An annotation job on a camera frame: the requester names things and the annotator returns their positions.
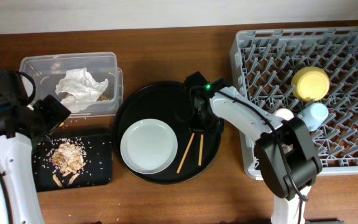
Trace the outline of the wooden chopstick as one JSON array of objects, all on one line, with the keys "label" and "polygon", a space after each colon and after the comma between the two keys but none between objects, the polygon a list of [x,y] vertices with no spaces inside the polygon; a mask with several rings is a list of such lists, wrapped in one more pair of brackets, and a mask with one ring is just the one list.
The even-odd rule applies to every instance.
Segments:
[{"label": "wooden chopstick", "polygon": [[202,165],[203,160],[203,143],[204,143],[204,134],[200,135],[200,145],[199,145],[199,153],[198,153],[198,166]]},{"label": "wooden chopstick", "polygon": [[179,174],[179,173],[181,172],[181,169],[182,169],[182,167],[183,167],[183,164],[184,164],[184,161],[185,161],[186,156],[187,156],[187,154],[188,154],[188,151],[189,151],[189,149],[190,149],[190,147],[191,147],[191,144],[192,144],[192,142],[193,142],[193,140],[194,140],[194,136],[195,136],[195,133],[192,133],[192,134],[191,134],[191,137],[190,137],[190,139],[189,139],[189,141],[188,141],[188,144],[187,144],[187,146],[186,146],[186,149],[185,149],[185,151],[184,151],[184,153],[183,153],[183,156],[182,156],[182,158],[181,158],[180,164],[179,164],[179,166],[178,166],[177,174]]}]

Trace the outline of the grey dishwasher rack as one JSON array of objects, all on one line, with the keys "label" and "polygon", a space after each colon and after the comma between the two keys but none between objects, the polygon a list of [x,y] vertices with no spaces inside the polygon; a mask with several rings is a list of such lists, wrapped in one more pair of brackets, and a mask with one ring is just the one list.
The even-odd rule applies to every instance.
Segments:
[{"label": "grey dishwasher rack", "polygon": [[238,92],[269,113],[306,108],[293,96],[291,79],[305,67],[323,69],[330,80],[322,99],[329,115],[311,134],[322,173],[358,174],[358,27],[242,30],[230,58]]}]

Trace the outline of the rice and food scraps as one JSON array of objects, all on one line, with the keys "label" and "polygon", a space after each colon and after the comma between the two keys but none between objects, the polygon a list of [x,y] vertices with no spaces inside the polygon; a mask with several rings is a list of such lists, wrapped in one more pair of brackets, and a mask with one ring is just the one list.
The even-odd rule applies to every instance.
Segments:
[{"label": "rice and food scraps", "polygon": [[37,159],[40,171],[50,180],[48,187],[66,189],[69,187],[94,186],[103,181],[104,167],[89,140],[82,137],[53,139],[41,143],[42,150]]}]

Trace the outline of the blue cup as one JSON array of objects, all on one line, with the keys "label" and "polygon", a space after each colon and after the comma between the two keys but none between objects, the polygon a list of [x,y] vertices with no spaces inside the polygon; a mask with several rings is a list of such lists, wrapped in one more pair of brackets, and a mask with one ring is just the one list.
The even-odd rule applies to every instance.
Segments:
[{"label": "blue cup", "polygon": [[309,132],[316,131],[329,115],[328,108],[322,103],[313,103],[298,113]]}]

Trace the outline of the black round tray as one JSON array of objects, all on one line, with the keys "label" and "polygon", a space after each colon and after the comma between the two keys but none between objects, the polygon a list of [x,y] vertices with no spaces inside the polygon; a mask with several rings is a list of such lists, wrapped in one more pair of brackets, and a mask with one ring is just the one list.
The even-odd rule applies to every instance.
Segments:
[{"label": "black round tray", "polygon": [[121,156],[120,143],[127,128],[136,121],[153,118],[167,123],[173,129],[178,139],[178,154],[166,169],[156,174],[141,174],[129,166],[125,166],[125,168],[138,178],[154,184],[177,184],[201,174],[218,153],[224,121],[220,121],[213,131],[204,133],[200,166],[198,165],[200,135],[195,134],[181,171],[177,173],[191,138],[190,123],[184,120],[190,114],[189,93],[181,82],[157,82],[134,92],[119,107],[112,126],[112,143],[119,161],[124,161]]}]

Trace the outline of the white napkin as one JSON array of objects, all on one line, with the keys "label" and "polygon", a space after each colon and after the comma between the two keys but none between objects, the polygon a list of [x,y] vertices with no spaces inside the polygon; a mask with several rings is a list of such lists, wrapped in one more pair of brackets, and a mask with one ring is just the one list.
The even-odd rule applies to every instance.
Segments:
[{"label": "white napkin", "polygon": [[67,70],[66,75],[56,85],[55,93],[66,93],[60,101],[71,113],[78,113],[88,106],[85,103],[94,103],[103,94],[109,85],[109,80],[97,82],[87,68]]}]

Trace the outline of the clear plastic bin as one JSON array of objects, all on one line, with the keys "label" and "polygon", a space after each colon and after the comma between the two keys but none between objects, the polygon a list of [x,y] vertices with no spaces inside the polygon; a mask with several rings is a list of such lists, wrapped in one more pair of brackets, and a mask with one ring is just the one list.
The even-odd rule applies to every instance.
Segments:
[{"label": "clear plastic bin", "polygon": [[52,95],[72,118],[114,116],[123,101],[122,70],[112,52],[26,57],[19,70],[34,80],[23,83],[35,101]]}]

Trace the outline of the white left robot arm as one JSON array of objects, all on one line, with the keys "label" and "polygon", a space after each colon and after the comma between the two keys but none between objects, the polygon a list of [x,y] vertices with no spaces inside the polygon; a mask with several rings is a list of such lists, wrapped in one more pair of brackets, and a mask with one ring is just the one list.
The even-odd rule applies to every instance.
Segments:
[{"label": "white left robot arm", "polygon": [[70,115],[52,95],[29,108],[0,107],[0,223],[43,223],[32,173],[32,151]]}]

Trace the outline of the yellow bowl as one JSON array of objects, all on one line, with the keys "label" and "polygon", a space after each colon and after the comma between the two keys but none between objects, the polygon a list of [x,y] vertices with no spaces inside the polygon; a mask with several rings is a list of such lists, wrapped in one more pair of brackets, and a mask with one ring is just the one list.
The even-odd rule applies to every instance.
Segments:
[{"label": "yellow bowl", "polygon": [[305,67],[297,71],[291,80],[295,88],[293,95],[301,101],[318,101],[329,91],[330,81],[327,73],[318,67]]}]

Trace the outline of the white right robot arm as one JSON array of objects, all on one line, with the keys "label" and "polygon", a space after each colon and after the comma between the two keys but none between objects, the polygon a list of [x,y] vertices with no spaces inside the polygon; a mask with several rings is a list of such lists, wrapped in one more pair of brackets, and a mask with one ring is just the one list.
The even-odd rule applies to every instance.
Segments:
[{"label": "white right robot arm", "polygon": [[208,131],[224,119],[254,142],[262,178],[274,194],[271,223],[305,223],[308,193],[323,168],[306,124],[264,111],[222,79],[192,86],[189,94],[198,128]]}]

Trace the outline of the black rectangular tray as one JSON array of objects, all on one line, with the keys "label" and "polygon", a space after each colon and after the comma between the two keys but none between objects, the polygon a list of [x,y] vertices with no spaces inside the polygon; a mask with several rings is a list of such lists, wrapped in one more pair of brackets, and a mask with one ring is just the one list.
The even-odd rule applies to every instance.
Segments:
[{"label": "black rectangular tray", "polygon": [[111,136],[107,129],[55,133],[32,155],[36,191],[106,185],[112,181]]}]

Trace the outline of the pink cup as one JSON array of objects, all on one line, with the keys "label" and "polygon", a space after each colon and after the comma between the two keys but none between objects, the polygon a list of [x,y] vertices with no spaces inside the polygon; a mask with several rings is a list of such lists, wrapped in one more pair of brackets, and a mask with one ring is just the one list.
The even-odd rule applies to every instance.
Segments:
[{"label": "pink cup", "polygon": [[289,121],[295,117],[295,115],[289,109],[286,109],[286,108],[277,109],[273,113],[273,115],[278,116],[279,118],[282,118],[285,121]]}]

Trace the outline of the grey plate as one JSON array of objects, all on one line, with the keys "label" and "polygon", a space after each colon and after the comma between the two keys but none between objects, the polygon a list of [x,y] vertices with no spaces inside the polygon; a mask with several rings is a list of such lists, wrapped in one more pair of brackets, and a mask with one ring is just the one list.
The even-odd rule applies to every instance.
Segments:
[{"label": "grey plate", "polygon": [[178,140],[173,129],[158,119],[142,119],[130,125],[120,142],[122,160],[130,170],[156,174],[176,157]]}]

